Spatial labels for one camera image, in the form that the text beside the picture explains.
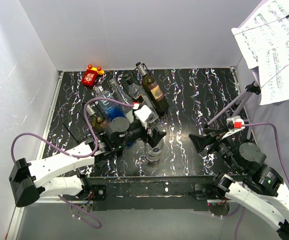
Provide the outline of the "blue square glass bottle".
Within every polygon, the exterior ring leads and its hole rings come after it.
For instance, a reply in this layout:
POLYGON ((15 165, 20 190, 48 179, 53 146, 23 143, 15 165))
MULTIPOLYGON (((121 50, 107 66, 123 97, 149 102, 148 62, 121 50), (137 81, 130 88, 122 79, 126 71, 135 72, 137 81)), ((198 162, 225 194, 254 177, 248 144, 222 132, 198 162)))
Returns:
MULTIPOLYGON (((109 90, 104 90, 104 88, 99 85, 94 88, 96 92, 97 98, 106 98, 114 100, 113 95, 109 90)), ((120 109, 119 105, 115 102, 108 100, 100 100, 98 102, 102 111, 107 115, 110 122, 112 122, 115 118, 122 117, 125 118, 123 111, 120 109)))

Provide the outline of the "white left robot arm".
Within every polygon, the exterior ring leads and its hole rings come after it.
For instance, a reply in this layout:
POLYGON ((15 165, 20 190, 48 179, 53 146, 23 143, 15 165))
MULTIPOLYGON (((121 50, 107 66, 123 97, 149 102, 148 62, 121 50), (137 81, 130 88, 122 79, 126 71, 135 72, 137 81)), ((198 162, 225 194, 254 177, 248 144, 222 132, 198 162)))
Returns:
POLYGON ((155 148, 165 135, 158 127, 145 127, 140 120, 128 123, 118 117, 99 132, 98 140, 91 137, 65 153, 43 159, 20 158, 14 162, 8 178, 15 205, 26 207, 40 198, 56 195, 76 196, 80 200, 92 195, 93 199, 99 199, 97 189, 89 186, 83 177, 63 175, 106 161, 136 140, 155 148))

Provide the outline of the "clear tall glass bottle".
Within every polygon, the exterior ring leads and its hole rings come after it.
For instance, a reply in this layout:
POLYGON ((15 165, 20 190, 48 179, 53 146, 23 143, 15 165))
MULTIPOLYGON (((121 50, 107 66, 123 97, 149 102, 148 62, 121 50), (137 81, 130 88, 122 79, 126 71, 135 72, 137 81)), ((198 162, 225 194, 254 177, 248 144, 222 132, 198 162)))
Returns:
POLYGON ((110 79, 108 82, 111 88, 114 90, 118 101, 129 105, 133 104, 133 100, 123 91, 123 89, 120 87, 119 83, 115 79, 110 79))

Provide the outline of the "dark green wine bottle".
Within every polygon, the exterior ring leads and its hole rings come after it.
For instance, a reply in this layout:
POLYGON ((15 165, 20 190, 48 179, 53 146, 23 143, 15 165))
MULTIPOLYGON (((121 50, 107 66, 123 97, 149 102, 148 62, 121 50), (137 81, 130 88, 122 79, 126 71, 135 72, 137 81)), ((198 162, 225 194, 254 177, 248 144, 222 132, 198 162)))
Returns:
POLYGON ((149 98, 155 108, 155 111, 158 114, 164 114, 169 109, 169 104, 158 82, 143 67, 141 62, 136 63, 135 66, 142 76, 142 86, 146 91, 146 93, 149 95, 149 98))

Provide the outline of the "dark wine bottle silver cap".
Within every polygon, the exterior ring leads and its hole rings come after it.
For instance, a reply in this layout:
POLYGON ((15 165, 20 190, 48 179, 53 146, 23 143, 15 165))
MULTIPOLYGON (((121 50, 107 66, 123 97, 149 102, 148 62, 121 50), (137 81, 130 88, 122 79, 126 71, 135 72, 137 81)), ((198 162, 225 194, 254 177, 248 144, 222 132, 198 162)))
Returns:
POLYGON ((109 124, 109 120, 105 118, 102 114, 97 113, 90 104, 87 105, 86 112, 89 116, 89 122, 92 126, 94 133, 99 134, 103 132, 109 124))

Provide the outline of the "round clear liquor bottle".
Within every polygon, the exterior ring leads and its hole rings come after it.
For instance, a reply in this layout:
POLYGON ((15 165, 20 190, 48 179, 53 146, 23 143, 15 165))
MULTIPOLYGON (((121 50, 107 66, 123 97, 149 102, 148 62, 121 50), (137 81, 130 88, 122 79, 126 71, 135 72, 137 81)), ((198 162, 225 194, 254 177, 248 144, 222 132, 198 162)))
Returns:
POLYGON ((155 147, 151 147, 149 143, 144 145, 145 159, 150 163, 158 162, 162 158, 164 149, 164 139, 161 139, 155 147))

